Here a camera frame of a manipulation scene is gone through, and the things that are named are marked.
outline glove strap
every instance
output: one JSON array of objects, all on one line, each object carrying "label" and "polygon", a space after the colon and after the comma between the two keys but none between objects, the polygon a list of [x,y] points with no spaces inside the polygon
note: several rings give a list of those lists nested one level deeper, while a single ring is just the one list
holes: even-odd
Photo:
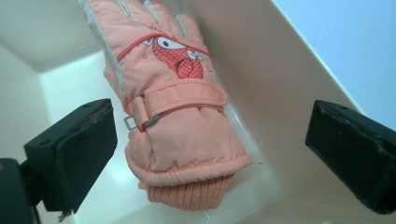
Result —
[{"label": "glove strap", "polygon": [[181,79],[164,82],[148,88],[129,105],[136,128],[141,132],[155,124],[161,116],[187,107],[212,107],[223,111],[227,104],[224,90],[213,82],[202,79]]}]

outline pink glove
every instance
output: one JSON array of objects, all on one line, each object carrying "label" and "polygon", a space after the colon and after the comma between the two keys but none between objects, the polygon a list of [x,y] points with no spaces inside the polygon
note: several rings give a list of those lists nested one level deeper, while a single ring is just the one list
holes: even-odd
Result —
[{"label": "pink glove", "polygon": [[139,188],[152,202],[217,207],[251,158],[224,115],[227,97],[196,22],[154,1],[80,4],[104,48],[105,76],[137,124],[125,154]]}]

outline ribbed cuff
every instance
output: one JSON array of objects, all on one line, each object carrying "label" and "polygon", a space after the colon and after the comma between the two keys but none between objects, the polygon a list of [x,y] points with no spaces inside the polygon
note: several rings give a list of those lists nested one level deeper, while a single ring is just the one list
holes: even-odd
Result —
[{"label": "ribbed cuff", "polygon": [[206,210],[219,206],[233,175],[172,187],[148,186],[148,199],[185,210]]}]

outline bird eye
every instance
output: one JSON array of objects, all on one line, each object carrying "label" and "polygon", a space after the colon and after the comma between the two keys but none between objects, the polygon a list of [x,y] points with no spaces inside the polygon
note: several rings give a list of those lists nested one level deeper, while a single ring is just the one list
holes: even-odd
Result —
[{"label": "bird eye", "polygon": [[168,38],[165,38],[165,37],[159,37],[157,41],[158,41],[158,44],[161,47],[163,47],[164,49],[184,49],[184,48],[186,48],[185,46],[183,46],[175,41],[172,41]]}]

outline buckle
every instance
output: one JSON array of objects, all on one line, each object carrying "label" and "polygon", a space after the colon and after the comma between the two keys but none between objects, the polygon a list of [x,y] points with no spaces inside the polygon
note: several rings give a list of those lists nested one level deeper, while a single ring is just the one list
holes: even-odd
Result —
[{"label": "buckle", "polygon": [[[147,127],[150,127],[150,126],[154,125],[155,123],[158,122],[158,120],[160,120],[160,118],[161,118],[160,115],[156,115],[156,116],[152,117],[151,119],[149,119],[148,121],[145,121],[145,122],[143,123],[142,128],[143,128],[143,129],[146,129]],[[131,126],[131,124],[130,124],[130,122],[129,122],[129,119],[133,119],[133,121],[134,121],[134,126]],[[129,131],[132,131],[132,130],[138,128],[137,122],[136,122],[136,120],[134,119],[134,115],[130,115],[130,116],[126,117],[126,118],[124,119],[124,123],[125,123],[125,125],[126,125],[126,128],[127,128]]]}]

